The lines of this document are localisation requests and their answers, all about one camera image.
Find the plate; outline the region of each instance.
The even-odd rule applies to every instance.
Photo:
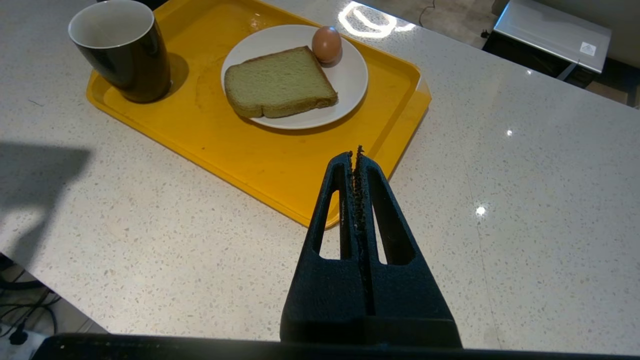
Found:
[[[267,28],[249,35],[240,41],[227,55],[220,74],[224,89],[227,69],[246,60],[292,49],[309,46],[318,28],[306,25],[281,25]],[[345,38],[342,38],[342,59],[333,67],[323,67],[323,71],[333,89],[338,93],[338,103],[322,109],[270,119],[267,117],[251,120],[277,129],[309,129],[327,125],[341,119],[353,110],[367,91],[369,72],[367,63],[360,52]]]

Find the yellow tray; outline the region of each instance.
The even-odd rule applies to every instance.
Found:
[[[363,145],[388,177],[431,102],[416,66],[349,39],[369,68],[369,88],[354,111],[315,129],[249,123],[233,112],[220,83],[229,51],[264,28],[318,24],[257,0],[170,0],[155,14],[171,61],[169,95],[135,104],[94,72],[89,101],[305,226],[332,157]],[[327,226],[338,217],[334,199]]]

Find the countertop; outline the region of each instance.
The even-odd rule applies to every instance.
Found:
[[[91,3],[0,1],[0,250],[110,332],[277,340],[306,229],[88,103]],[[465,347],[640,354],[640,112],[349,1],[270,3],[343,32],[350,6],[421,68],[390,184]]]

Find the mug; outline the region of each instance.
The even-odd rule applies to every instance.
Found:
[[[69,37],[93,68],[128,100],[151,102],[171,87],[169,60],[153,11],[107,0],[71,19]]]

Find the bread slice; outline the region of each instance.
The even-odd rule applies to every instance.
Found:
[[[285,117],[338,102],[308,46],[229,67],[225,91],[231,107],[244,117]]]

